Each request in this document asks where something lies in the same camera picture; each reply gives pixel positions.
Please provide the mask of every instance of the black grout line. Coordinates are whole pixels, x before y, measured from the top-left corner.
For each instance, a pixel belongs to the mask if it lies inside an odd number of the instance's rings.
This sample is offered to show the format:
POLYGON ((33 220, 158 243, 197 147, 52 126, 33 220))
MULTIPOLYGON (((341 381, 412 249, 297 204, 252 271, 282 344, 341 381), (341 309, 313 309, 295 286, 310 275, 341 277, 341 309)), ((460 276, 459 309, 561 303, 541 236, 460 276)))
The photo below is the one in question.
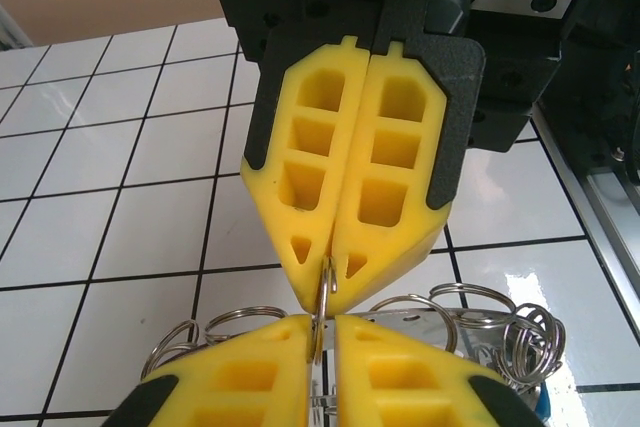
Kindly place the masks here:
MULTIPOLYGON (((224 121, 222 123, 222 132, 220 134, 220 145, 218 147, 218 158, 216 160, 216 178, 213 180, 213 186, 211 188, 211 198, 209 200, 209 210, 207 212, 207 223, 204 229, 204 240, 202 242, 202 253, 200 255, 200 274, 198 275, 198 279, 196 280, 196 288, 193 295, 193 305, 191 307, 191 318, 195 319, 198 315, 198 303, 200 302, 200 290, 202 289, 202 277, 203 272, 205 270, 205 261, 207 257, 207 248, 209 246, 209 234, 211 232, 211 222, 213 221, 213 205, 216 200, 216 191, 218 189, 218 178, 217 176, 220 174, 220 165, 222 164, 222 156, 224 149, 224 139, 227 133, 227 123, 229 120, 229 105, 231 104, 231 96, 233 95, 233 87, 236 81, 236 71, 238 68, 238 57, 240 51, 240 43, 236 44, 236 53, 235 58, 233 60, 233 68, 231 70, 231 81, 229 83, 229 93, 227 95, 227 105, 224 112, 224 121)), ((192 340, 193 331, 189 332, 189 340, 192 340)))
MULTIPOLYGON (((155 84, 153 85, 153 89, 151 91, 151 96, 149 98, 149 102, 147 104, 147 109, 145 111, 145 116, 149 113, 149 109, 151 108, 151 103, 153 102, 153 97, 155 95, 156 89, 158 88, 158 84, 160 83, 160 78, 162 77, 162 71, 164 69, 164 63, 167 60, 167 57, 169 55, 169 50, 171 49, 171 44, 173 43, 173 39, 176 35, 176 31, 177 31, 178 27, 175 26, 173 28, 173 32, 171 34, 171 38, 169 39, 169 44, 167 46, 167 50, 164 54, 164 58, 162 61, 162 66, 160 67, 160 69, 158 70, 158 75, 156 77, 156 81, 155 84)), ((107 49, 109 48, 109 44, 111 43, 111 40, 113 39, 113 36, 109 38, 109 42, 107 42, 107 47, 105 48, 105 52, 107 51, 107 49)), ((98 61, 98 65, 96 65, 96 70, 98 69, 100 62, 102 61, 102 58, 104 57, 105 52, 103 52, 102 57, 100 58, 100 60, 98 61)), ((105 240, 107 238, 107 234, 109 232, 109 227, 111 226, 111 222, 113 221, 113 216, 115 214, 117 205, 118 205, 118 200, 120 199, 120 195, 122 194, 122 187, 124 186, 124 182, 125 179, 127 178, 127 174, 129 173, 129 168, 131 167, 131 162, 133 161, 133 156, 135 155, 136 152, 136 147, 138 146, 138 142, 140 141, 140 136, 142 135, 142 129, 144 128, 144 123, 145 123, 145 119, 143 119, 140 122, 140 127, 138 128, 138 134, 136 135, 136 139, 133 142, 133 147, 131 149, 131 154, 129 155, 129 160, 127 161, 127 165, 124 169, 124 173, 122 174, 122 180, 120 181, 120 188, 117 190, 115 199, 113 201, 113 205, 111 207, 111 212, 109 213, 109 217, 107 219, 107 223, 105 225, 103 234, 102 234, 102 238, 100 239, 100 243, 98 244, 98 249, 93 261, 93 265, 91 266, 91 270, 89 271, 89 276, 87 278, 87 280, 90 282, 93 279, 93 275, 96 271, 96 268, 98 266, 98 260, 100 259, 100 254, 102 253, 102 249, 104 248, 104 244, 105 244, 105 240)), ((42 408, 42 413, 46 414, 47 410, 49 409, 49 405, 51 404, 51 399, 53 398, 53 393, 56 389, 56 385, 58 383, 58 379, 60 378, 60 373, 62 372, 62 366, 64 365, 64 361, 67 357, 67 353, 69 352, 69 347, 71 345, 71 341, 73 339, 73 334, 75 333, 76 327, 78 326, 78 322, 80 320, 80 314, 82 312, 82 308, 84 307, 84 303, 87 299, 87 295, 89 293, 89 287, 90 287, 90 283, 87 283, 84 287, 84 290, 82 292, 82 296, 80 297, 80 302, 78 304, 78 308, 76 310, 76 314, 73 318, 73 322, 71 323, 71 327, 69 329, 69 335, 67 336, 67 340, 65 342, 64 348, 62 349, 62 354, 60 355, 60 360, 58 362, 58 366, 56 368, 55 374, 53 376, 53 380, 51 381, 51 386, 49 388, 49 393, 47 394, 47 398, 44 402, 44 406, 42 408)), ((42 420, 40 420, 38 422, 38 427, 42 427, 42 420)))
MULTIPOLYGON (((535 125, 535 123, 532 122, 532 125, 533 125, 533 129, 536 132, 536 135, 538 137, 542 138, 541 135, 540 135, 540 132, 538 131, 538 128, 535 125)), ((549 164, 551 165, 551 168, 553 169, 553 172, 554 172, 554 174, 556 176, 556 179, 558 179, 558 183, 560 184, 560 187, 562 188, 562 191, 564 192, 564 195, 565 195, 567 201, 569 202, 569 205, 571 206, 571 210, 573 210, 573 215, 575 215, 576 219, 578 220, 578 224, 580 225, 580 228, 582 229, 582 232, 584 233, 584 235, 586 237, 586 240, 589 243, 589 246, 591 247, 591 252, 593 252, 594 257, 596 258, 596 260, 598 262, 598 265, 600 266, 600 270, 602 271, 602 274, 604 275, 604 278, 605 278, 607 284, 609 285, 609 290, 613 294, 613 297, 616 300, 616 302, 618 304, 618 307, 620 308, 620 311, 622 312, 622 315, 623 315, 625 321, 627 322, 627 325, 629 326, 629 329, 631 330, 631 333, 632 333, 633 337, 636 339, 636 343, 640 346, 640 332, 638 332, 638 330, 636 330, 635 324, 633 322, 633 319, 631 318, 631 316, 629 315, 629 312, 625 308, 624 302, 620 298, 620 294, 618 292, 618 289, 616 289, 616 284, 613 281, 613 279, 611 278, 611 274, 609 273, 609 270, 607 269, 607 266, 606 266, 604 260, 600 256, 600 253, 598 252, 598 249, 596 248, 596 245, 595 245, 593 239, 588 234, 587 228, 584 225, 584 221, 583 221, 582 217, 580 216, 580 212, 578 211, 578 208, 577 208, 575 202, 573 201, 573 198, 571 197, 571 194, 569 194, 569 190, 567 189, 567 186, 564 185, 564 182, 562 181, 562 177, 560 176, 560 172, 558 172, 558 168, 556 167, 556 164, 553 162, 553 159, 551 158, 551 154, 549 153, 549 150, 547 149, 547 146, 544 145, 544 142, 540 142, 540 145, 542 146, 542 150, 544 151, 544 154, 547 156, 547 160, 549 161, 549 164)))
POLYGON ((453 251, 469 252, 473 250, 504 249, 509 247, 525 247, 529 245, 544 245, 544 244, 559 244, 563 242, 576 242, 579 240, 587 240, 587 239, 588 239, 587 235, 570 235, 566 237, 547 237, 542 239, 516 240, 513 242, 497 242, 495 244, 463 245, 460 247, 453 247, 453 251))
POLYGON ((640 391, 640 382, 629 382, 624 384, 599 384, 599 385, 577 385, 576 392, 579 394, 599 394, 604 392, 637 392, 640 391))

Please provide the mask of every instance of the key ring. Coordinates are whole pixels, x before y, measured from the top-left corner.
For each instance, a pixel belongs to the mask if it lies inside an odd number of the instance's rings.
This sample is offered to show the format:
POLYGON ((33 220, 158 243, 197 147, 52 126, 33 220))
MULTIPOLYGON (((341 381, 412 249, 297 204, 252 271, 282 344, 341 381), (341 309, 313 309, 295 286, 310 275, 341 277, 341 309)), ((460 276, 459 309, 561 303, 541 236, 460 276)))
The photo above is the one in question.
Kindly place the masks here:
POLYGON ((391 297, 389 299, 378 302, 376 305, 371 307, 370 312, 376 312, 381 308, 386 307, 387 305, 396 304, 398 302, 418 302, 420 304, 427 305, 435 310, 440 315, 440 317, 442 317, 444 325, 447 328, 447 345, 445 346, 445 350, 447 352, 455 352, 456 346, 458 345, 458 329, 456 328, 456 323, 453 320, 453 317, 447 311, 447 309, 433 302, 432 300, 427 299, 426 297, 422 297, 418 294, 398 295, 397 297, 391 297))
POLYGON ((327 305, 329 304, 329 292, 335 294, 338 291, 336 268, 332 257, 324 257, 322 271, 320 273, 320 285, 318 286, 318 299, 315 315, 311 326, 311 352, 309 362, 316 365, 322 361, 322 345, 324 343, 324 329, 327 323, 327 305))

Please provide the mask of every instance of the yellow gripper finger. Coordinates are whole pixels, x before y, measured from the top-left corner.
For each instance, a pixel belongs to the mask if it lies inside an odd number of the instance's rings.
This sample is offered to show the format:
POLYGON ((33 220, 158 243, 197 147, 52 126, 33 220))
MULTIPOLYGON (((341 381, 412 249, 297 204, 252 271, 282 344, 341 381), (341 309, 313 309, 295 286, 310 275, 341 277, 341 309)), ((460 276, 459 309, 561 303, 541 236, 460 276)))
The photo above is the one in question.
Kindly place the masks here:
POLYGON ((392 43, 370 55, 345 37, 285 73, 266 162, 241 173, 307 312, 322 259, 346 312, 420 263, 450 204, 426 203, 447 99, 424 67, 392 43))

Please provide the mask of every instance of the stainless steel ring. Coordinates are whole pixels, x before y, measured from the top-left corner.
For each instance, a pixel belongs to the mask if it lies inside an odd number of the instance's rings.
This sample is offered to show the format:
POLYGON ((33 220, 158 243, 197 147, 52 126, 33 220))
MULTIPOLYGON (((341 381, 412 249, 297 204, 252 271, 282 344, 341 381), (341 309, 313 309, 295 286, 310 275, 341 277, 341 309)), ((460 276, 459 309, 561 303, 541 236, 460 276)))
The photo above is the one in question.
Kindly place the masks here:
POLYGON ((435 286, 429 291, 429 300, 433 301, 434 298, 446 295, 446 294, 472 294, 480 297, 485 297, 504 305, 509 312, 502 319, 497 318, 484 318, 484 319, 469 319, 463 314, 455 314, 454 318, 457 323, 468 329, 491 329, 495 327, 504 327, 515 321, 516 318, 516 304, 506 295, 498 292, 497 290, 482 287, 481 285, 466 284, 466 283, 450 283, 440 284, 435 286))
POLYGON ((435 310, 440 315, 440 317, 442 317, 444 325, 447 328, 447 345, 445 347, 445 350, 447 352, 455 352, 458 345, 458 329, 456 327, 455 320, 453 320, 453 317, 447 309, 442 307, 440 304, 427 299, 426 297, 422 297, 421 295, 417 294, 399 295, 397 297, 391 297, 389 299, 378 302, 376 305, 371 307, 370 311, 376 312, 383 307, 391 304, 397 304, 399 302, 418 302, 420 304, 427 305, 435 310))
POLYGON ((200 328, 195 320, 185 320, 176 325, 171 331, 165 335, 160 342, 153 348, 147 361, 142 367, 140 373, 140 380, 143 380, 158 366, 160 360, 167 354, 173 352, 190 352, 198 347, 198 338, 200 337, 200 328), (189 329, 193 329, 193 341, 192 342, 180 342, 174 345, 169 345, 173 339, 175 339, 182 332, 189 329))
POLYGON ((271 307, 268 305, 261 305, 255 307, 244 307, 242 309, 232 310, 225 314, 219 315, 216 318, 210 320, 204 328, 204 338, 207 344, 215 345, 220 342, 224 342, 233 337, 237 337, 241 334, 212 334, 211 331, 222 324, 231 322, 233 320, 243 319, 245 317, 275 317, 277 319, 284 319, 288 314, 277 307, 271 307))

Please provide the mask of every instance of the tile surface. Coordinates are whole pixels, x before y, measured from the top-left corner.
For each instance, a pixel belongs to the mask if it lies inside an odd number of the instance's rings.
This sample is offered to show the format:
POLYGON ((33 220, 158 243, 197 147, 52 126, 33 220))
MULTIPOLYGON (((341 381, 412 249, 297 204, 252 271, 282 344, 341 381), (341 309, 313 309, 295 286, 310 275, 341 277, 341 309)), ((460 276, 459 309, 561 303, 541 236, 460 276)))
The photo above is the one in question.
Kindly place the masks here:
POLYGON ((29 83, 91 75, 108 42, 108 37, 101 37, 52 45, 29 83))
POLYGON ((149 115, 227 105, 234 56, 166 65, 149 115))
POLYGON ((0 293, 0 331, 19 332, 0 340, 0 415, 42 411, 82 289, 0 293))
POLYGON ((218 179, 205 269, 279 262, 242 179, 218 179))
POLYGON ((178 26, 167 61, 233 54, 237 42, 235 29, 229 27, 225 19, 182 24, 178 26))
POLYGON ((117 407, 140 381, 153 347, 189 318, 195 281, 192 276, 92 285, 49 410, 117 407))
POLYGON ((38 194, 120 185, 140 121, 68 130, 38 194))
POLYGON ((469 150, 449 228, 456 247, 583 234, 537 143, 469 150))
POLYGON ((88 80, 27 85, 0 123, 0 135, 63 128, 78 105, 88 80))
POLYGON ((0 200, 31 195, 60 135, 49 132, 0 139, 0 200))
POLYGON ((126 184, 214 175, 224 110, 147 119, 126 184))
POLYGON ((97 75, 71 119, 71 125, 90 125, 144 116, 160 67, 97 75))
POLYGON ((95 277, 125 277, 200 267, 213 180, 125 189, 95 277))
POLYGON ((46 51, 46 47, 32 47, 0 52, 0 88, 23 85, 46 51))
POLYGON ((98 73, 159 65, 169 47, 173 27, 114 35, 98 73))
POLYGON ((87 279, 115 196, 34 199, 0 262, 0 286, 87 279))
POLYGON ((222 160, 220 161, 221 174, 240 172, 240 163, 244 155, 252 112, 253 105, 241 105, 229 109, 222 160))

